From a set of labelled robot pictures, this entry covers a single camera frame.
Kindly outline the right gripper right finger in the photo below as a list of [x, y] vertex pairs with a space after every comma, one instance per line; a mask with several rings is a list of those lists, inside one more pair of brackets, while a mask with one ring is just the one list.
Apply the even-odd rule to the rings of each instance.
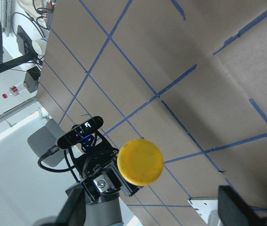
[[225, 226], [267, 226], [267, 217], [259, 217], [230, 186], [218, 187], [218, 216]]

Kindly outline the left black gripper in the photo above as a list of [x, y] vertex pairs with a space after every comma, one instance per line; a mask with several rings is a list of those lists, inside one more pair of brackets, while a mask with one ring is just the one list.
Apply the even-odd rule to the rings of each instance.
[[72, 150], [69, 154], [79, 172], [81, 178], [79, 183], [84, 188], [86, 204], [111, 201], [119, 197], [120, 191], [131, 197], [142, 188], [123, 178], [117, 167], [119, 150], [113, 147], [100, 132], [88, 135], [79, 143], [83, 154], [75, 157]]

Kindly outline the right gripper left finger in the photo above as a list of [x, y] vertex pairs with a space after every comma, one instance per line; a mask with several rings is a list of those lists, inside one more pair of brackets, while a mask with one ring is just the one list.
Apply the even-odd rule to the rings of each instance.
[[81, 184], [70, 187], [68, 198], [56, 217], [37, 220], [35, 226], [83, 226], [86, 220], [85, 191]]

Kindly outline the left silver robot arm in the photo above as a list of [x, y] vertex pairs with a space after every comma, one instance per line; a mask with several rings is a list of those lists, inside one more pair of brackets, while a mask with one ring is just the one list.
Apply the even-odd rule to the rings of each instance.
[[127, 182], [117, 167], [114, 148], [100, 133], [103, 119], [94, 116], [63, 132], [54, 120], [34, 132], [28, 145], [38, 156], [38, 166], [59, 173], [66, 162], [75, 184], [66, 190], [67, 201], [56, 217], [36, 222], [38, 226], [122, 226], [120, 193], [132, 196], [140, 190]]

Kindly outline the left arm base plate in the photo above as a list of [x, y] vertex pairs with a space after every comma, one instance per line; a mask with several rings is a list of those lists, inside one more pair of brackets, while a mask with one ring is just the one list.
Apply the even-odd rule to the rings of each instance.
[[223, 225], [218, 216], [217, 197], [195, 197], [188, 202], [208, 226]]

